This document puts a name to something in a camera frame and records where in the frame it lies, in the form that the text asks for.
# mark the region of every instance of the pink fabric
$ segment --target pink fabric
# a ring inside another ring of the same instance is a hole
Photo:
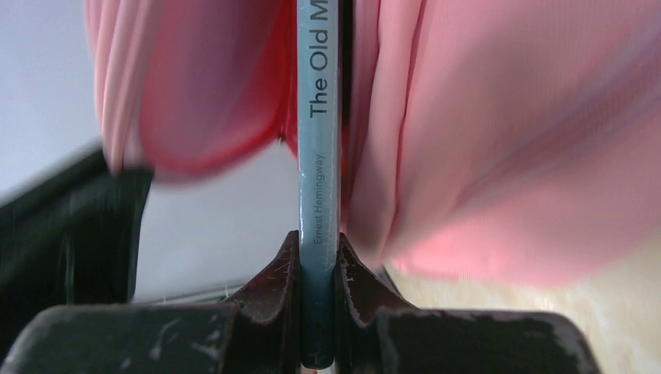
[[[354,0],[342,218],[361,259],[554,285],[661,223],[659,0]],[[114,171],[295,147],[292,0],[86,0]]]

